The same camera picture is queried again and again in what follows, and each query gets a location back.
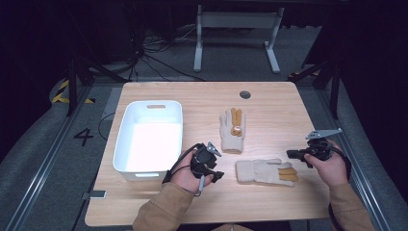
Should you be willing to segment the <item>aluminium floor rail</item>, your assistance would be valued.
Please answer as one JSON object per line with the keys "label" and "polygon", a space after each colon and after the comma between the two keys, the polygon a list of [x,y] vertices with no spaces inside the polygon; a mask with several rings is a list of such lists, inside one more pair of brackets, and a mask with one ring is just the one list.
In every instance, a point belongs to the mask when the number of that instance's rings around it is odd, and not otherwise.
{"label": "aluminium floor rail", "polygon": [[39,166],[36,174],[32,178],[30,185],[22,197],[18,207],[16,208],[12,218],[10,219],[5,231],[20,231],[26,218],[28,217],[33,205],[35,204],[38,195],[40,194],[56,160],[58,159],[63,142],[67,136],[67,133],[78,115],[82,105],[86,101],[91,91],[91,87],[83,87],[79,94],[76,103],[78,106],[74,106],[69,115],[64,118],[58,134],[53,139],[52,145],[45,155],[41,165]]}
{"label": "aluminium floor rail", "polygon": [[334,135],[338,141],[338,144],[342,148],[342,151],[348,157],[351,162],[351,178],[365,204],[367,207],[370,216],[372,218],[373,225],[377,231],[391,231],[390,225],[386,221],[384,213],[380,208],[378,201],[374,195],[371,183],[367,178],[366,174],[363,172],[358,160],[356,159],[354,152],[350,146],[350,143],[345,135],[345,130],[343,129],[342,124],[333,117],[329,98],[326,96],[324,90],[316,90],[319,102],[324,108],[324,114],[328,117],[328,120],[335,129],[341,128],[342,132],[340,134]]}

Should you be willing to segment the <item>person's left hand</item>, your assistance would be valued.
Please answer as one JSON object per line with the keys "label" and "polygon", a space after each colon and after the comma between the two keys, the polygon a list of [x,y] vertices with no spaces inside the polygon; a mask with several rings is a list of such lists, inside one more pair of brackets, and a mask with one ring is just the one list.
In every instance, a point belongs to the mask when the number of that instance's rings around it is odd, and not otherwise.
{"label": "person's left hand", "polygon": [[207,175],[204,178],[204,182],[200,183],[200,180],[191,172],[190,163],[193,154],[194,151],[191,151],[181,160],[181,162],[172,172],[170,182],[192,194],[198,194],[201,188],[204,188],[212,183],[213,176]]}

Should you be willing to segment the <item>small grey tag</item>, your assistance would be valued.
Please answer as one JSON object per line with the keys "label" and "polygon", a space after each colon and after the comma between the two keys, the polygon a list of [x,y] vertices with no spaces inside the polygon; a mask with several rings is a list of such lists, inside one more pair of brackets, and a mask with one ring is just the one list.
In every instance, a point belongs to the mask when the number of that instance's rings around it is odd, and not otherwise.
{"label": "small grey tag", "polygon": [[105,198],[106,197],[106,191],[91,191],[91,192],[84,192],[82,194],[82,199],[83,200],[89,200],[93,198]]}

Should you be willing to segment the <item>cream glove with rabbit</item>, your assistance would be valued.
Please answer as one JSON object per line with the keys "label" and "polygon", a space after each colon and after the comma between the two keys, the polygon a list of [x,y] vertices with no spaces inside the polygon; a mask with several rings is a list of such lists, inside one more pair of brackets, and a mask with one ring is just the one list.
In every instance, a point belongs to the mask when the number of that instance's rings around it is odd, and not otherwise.
{"label": "cream glove with rabbit", "polygon": [[245,136],[245,114],[241,109],[228,109],[219,117],[219,123],[222,151],[241,154]]}
{"label": "cream glove with rabbit", "polygon": [[256,182],[292,187],[298,180],[297,171],[292,164],[280,159],[237,161],[236,172],[240,183]]}

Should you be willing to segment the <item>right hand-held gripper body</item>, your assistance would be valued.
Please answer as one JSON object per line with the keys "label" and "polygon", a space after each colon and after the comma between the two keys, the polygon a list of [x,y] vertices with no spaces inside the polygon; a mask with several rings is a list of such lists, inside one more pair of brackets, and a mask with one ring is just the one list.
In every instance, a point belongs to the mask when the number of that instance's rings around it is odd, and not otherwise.
{"label": "right hand-held gripper body", "polygon": [[341,128],[334,130],[313,130],[307,137],[308,148],[306,152],[315,156],[321,161],[328,160],[333,152],[343,155],[342,151],[334,147],[327,139],[327,137],[341,133]]}

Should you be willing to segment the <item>black metal stand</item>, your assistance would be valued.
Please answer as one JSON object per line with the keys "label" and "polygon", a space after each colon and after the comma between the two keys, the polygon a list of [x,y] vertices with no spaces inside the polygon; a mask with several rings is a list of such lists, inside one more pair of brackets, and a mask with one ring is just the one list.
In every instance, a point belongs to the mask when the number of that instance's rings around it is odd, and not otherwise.
{"label": "black metal stand", "polygon": [[313,82],[313,87],[315,90],[324,90],[327,84],[331,83],[329,109],[332,116],[337,119],[341,78],[338,64],[336,62],[323,62],[321,64],[315,64],[299,73],[293,72],[289,75],[288,80],[292,83],[296,83],[307,76],[311,76],[315,72],[318,73],[315,81]]}
{"label": "black metal stand", "polygon": [[119,75],[113,73],[112,71],[104,67],[102,64],[97,64],[96,62],[93,62],[81,56],[75,56],[70,61],[70,65],[68,69],[68,91],[69,91],[68,105],[69,105],[69,108],[68,108],[67,116],[71,116],[74,113],[79,103],[76,81],[80,80],[82,85],[86,87],[91,86],[94,82],[93,75],[91,74],[91,71],[89,70],[91,67],[101,72],[105,76],[108,76],[109,78],[113,79],[114,81],[118,83],[128,83],[128,80],[123,79]]}

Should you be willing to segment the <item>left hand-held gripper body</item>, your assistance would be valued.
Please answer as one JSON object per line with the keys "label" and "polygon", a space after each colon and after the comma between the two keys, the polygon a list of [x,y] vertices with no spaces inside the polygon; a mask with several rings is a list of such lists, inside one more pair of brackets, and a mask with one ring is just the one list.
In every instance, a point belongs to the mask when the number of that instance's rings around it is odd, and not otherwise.
{"label": "left hand-held gripper body", "polygon": [[211,171],[217,165],[217,157],[221,154],[216,147],[209,141],[207,145],[197,143],[194,146],[195,153],[191,158],[191,172],[196,178],[210,175]]}

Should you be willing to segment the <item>grey metal desk frame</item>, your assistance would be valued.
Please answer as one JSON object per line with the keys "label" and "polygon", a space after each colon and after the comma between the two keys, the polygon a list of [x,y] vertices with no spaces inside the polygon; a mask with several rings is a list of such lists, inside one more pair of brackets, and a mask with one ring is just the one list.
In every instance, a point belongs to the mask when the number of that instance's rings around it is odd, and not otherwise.
{"label": "grey metal desk frame", "polygon": [[203,28],[244,28],[244,29],[269,29],[270,39],[264,42],[269,64],[273,73],[279,73],[280,67],[277,62],[273,47],[279,31],[284,8],[279,8],[273,13],[229,13],[229,12],[206,12],[203,6],[197,7],[196,15],[196,47],[193,61],[193,70],[199,72],[203,56]]}

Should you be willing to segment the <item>yellow and black floor tape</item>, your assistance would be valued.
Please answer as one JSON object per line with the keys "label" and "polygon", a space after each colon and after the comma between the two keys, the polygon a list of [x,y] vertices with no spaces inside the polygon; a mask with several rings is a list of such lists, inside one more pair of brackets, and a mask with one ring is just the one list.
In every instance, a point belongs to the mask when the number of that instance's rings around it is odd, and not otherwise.
{"label": "yellow and black floor tape", "polygon": [[[57,102],[60,102],[60,103],[69,103],[69,98],[63,97],[63,94],[64,94],[64,92],[65,92],[65,89],[68,87],[68,84],[69,84],[69,80],[64,80],[64,81],[61,83],[59,89],[58,89],[57,92],[56,92],[56,95],[55,95],[55,96],[53,97],[53,99],[51,100],[52,103],[57,103]],[[95,100],[94,98],[87,98],[87,99],[85,100],[85,103],[87,103],[87,104],[93,104],[93,103],[95,103],[95,102],[96,102],[96,100]]]}

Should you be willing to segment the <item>white plastic bin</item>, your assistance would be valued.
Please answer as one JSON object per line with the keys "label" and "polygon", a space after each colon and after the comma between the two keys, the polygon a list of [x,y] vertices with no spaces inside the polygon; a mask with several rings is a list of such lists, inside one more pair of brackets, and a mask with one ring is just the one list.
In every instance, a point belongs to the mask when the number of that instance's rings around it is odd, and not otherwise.
{"label": "white plastic bin", "polygon": [[113,166],[128,181],[163,180],[182,149],[182,105],[172,100],[134,101],[119,127]]}

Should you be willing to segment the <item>person's right hand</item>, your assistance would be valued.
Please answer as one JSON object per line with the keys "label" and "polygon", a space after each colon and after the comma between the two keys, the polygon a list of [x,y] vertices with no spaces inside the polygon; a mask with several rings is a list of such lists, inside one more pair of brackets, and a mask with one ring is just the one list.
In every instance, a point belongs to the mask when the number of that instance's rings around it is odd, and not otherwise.
{"label": "person's right hand", "polygon": [[317,159],[311,154],[305,154],[304,158],[317,169],[321,180],[329,188],[348,183],[345,162],[338,153],[334,152],[326,161]]}

